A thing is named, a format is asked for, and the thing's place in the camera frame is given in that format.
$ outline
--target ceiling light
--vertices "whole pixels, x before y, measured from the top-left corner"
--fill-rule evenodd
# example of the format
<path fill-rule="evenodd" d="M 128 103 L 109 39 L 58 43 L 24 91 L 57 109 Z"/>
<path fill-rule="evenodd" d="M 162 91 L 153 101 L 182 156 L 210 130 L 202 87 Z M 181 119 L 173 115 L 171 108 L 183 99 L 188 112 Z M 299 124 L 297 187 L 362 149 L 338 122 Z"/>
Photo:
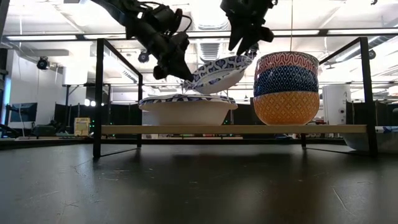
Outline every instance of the ceiling light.
<path fill-rule="evenodd" d="M 90 34 L 90 35 L 83 35 L 84 38 L 88 40 L 95 40 L 95 39 L 125 39 L 126 34 Z"/>
<path fill-rule="evenodd" d="M 196 37 L 229 37 L 231 36 L 231 31 L 199 31 L 199 32 L 187 32 L 188 36 L 191 38 Z"/>
<path fill-rule="evenodd" d="M 328 34 L 398 34 L 397 28 L 329 30 Z"/>
<path fill-rule="evenodd" d="M 75 35 L 17 35 L 7 36 L 11 41 L 18 40 L 76 40 Z"/>
<path fill-rule="evenodd" d="M 134 86 L 138 86 L 138 84 L 137 83 L 118 83 L 118 84 L 113 84 L 112 83 L 112 86 L 113 87 L 115 87 L 115 86 L 117 86 L 117 87 L 134 87 Z"/>
<path fill-rule="evenodd" d="M 181 86 L 181 83 L 146 83 L 145 86 Z"/>
<path fill-rule="evenodd" d="M 319 30 L 274 30 L 275 36 L 279 35 L 317 35 Z"/>
<path fill-rule="evenodd" d="M 89 99 L 85 99 L 85 106 L 89 106 L 90 105 L 90 100 Z"/>

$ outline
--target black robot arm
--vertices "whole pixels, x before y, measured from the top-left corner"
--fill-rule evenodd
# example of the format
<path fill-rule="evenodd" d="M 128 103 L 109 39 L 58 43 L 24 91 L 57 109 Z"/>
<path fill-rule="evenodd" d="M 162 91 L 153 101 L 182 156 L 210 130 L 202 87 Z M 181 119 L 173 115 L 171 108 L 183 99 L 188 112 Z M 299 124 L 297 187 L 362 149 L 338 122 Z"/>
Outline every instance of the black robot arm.
<path fill-rule="evenodd" d="M 156 2 L 135 0 L 92 0 L 126 28 L 127 40 L 135 37 L 158 61 L 154 68 L 156 79 L 173 75 L 183 80 L 193 80 L 185 63 L 188 35 L 176 31 L 180 26 L 181 9 L 175 12 Z"/>
<path fill-rule="evenodd" d="M 186 29 L 176 33 L 182 17 L 187 17 L 181 9 L 173 12 L 168 6 L 157 2 L 137 0 L 92 1 L 105 8 L 126 28 L 127 40 L 135 37 L 158 60 L 154 68 L 156 79 L 170 74 L 184 80 L 193 80 L 185 63 L 185 51 L 189 45 Z M 266 22 L 264 16 L 268 9 L 276 4 L 277 0 L 222 0 L 220 7 L 231 24 L 229 50 L 233 50 L 241 39 L 238 55 L 259 40 L 271 42 L 274 34 L 262 25 Z"/>

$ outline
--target white bowl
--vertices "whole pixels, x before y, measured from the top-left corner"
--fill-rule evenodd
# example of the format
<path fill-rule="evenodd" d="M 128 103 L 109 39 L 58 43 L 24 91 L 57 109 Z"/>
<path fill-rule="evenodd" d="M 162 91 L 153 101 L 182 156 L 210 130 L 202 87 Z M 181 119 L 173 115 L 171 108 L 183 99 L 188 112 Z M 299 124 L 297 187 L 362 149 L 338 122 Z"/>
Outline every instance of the white bowl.
<path fill-rule="evenodd" d="M 242 55 L 209 62 L 194 71 L 193 82 L 186 80 L 183 87 L 203 94 L 227 90 L 242 79 L 244 70 L 251 63 L 252 60 L 249 57 Z"/>
<path fill-rule="evenodd" d="M 377 148 L 379 152 L 398 153 L 398 127 L 376 127 Z M 366 133 L 342 134 L 347 146 L 358 151 L 368 151 Z"/>
<path fill-rule="evenodd" d="M 238 106 L 226 96 L 177 94 L 145 98 L 139 108 L 153 113 L 159 125 L 221 125 Z"/>

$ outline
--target wooden shelf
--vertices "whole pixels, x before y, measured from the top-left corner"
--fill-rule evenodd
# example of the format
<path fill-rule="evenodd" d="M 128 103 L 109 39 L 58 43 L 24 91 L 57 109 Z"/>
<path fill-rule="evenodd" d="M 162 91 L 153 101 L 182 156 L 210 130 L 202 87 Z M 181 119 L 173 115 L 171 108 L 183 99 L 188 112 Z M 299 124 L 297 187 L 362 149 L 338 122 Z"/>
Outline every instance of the wooden shelf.
<path fill-rule="evenodd" d="M 366 125 L 221 125 L 221 126 L 139 126 L 105 125 L 102 134 L 282 134 L 282 133 L 365 133 Z"/>

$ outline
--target orange patterned bowl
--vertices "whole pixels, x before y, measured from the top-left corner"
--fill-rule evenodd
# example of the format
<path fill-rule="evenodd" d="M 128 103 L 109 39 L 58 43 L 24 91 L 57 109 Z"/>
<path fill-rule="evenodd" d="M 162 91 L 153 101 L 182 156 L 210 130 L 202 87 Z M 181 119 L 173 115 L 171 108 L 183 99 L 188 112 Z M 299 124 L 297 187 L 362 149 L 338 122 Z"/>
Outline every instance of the orange patterned bowl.
<path fill-rule="evenodd" d="M 268 125 L 304 125 L 319 109 L 319 93 L 311 91 L 284 91 L 256 96 L 254 110 Z"/>

